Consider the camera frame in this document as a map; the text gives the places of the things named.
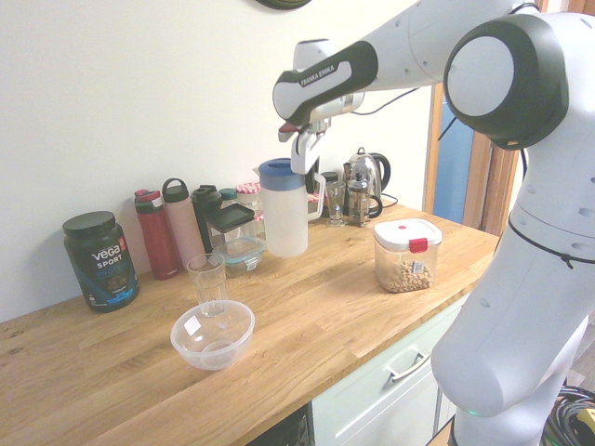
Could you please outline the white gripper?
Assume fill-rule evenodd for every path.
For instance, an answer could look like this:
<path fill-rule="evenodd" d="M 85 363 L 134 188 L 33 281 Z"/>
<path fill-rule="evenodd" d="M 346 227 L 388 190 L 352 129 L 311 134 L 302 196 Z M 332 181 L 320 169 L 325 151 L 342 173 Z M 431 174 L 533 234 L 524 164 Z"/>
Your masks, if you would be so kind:
<path fill-rule="evenodd" d="M 319 173 L 320 156 L 325 148 L 325 133 L 314 134 L 305 131 L 297 134 L 291 152 L 291 170 L 295 174 Z"/>

